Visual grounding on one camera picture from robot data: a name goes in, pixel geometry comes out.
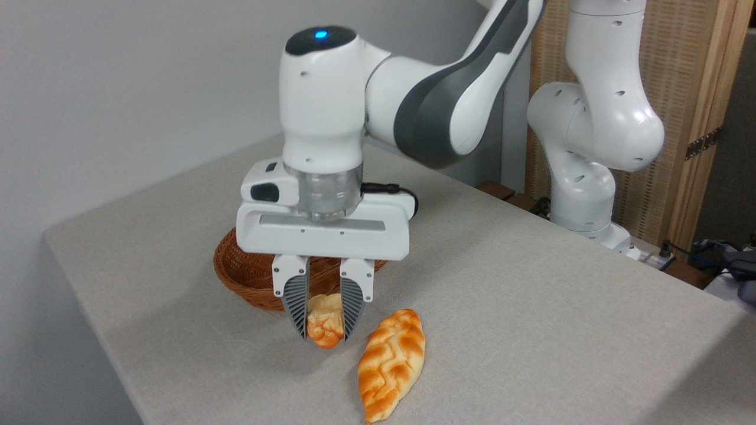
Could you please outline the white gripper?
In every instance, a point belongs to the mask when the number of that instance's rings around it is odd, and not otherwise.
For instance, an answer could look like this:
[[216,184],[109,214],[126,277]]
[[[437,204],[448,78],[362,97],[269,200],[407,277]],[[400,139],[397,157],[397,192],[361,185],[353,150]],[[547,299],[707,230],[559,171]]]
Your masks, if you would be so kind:
[[308,256],[352,258],[340,264],[344,339],[348,341],[373,298],[373,259],[401,260],[408,255],[414,208],[414,197],[406,193],[365,194],[348,217],[314,221],[283,205],[244,202],[236,217],[237,245],[248,253],[285,254],[273,259],[273,293],[280,297],[302,339],[307,339]]

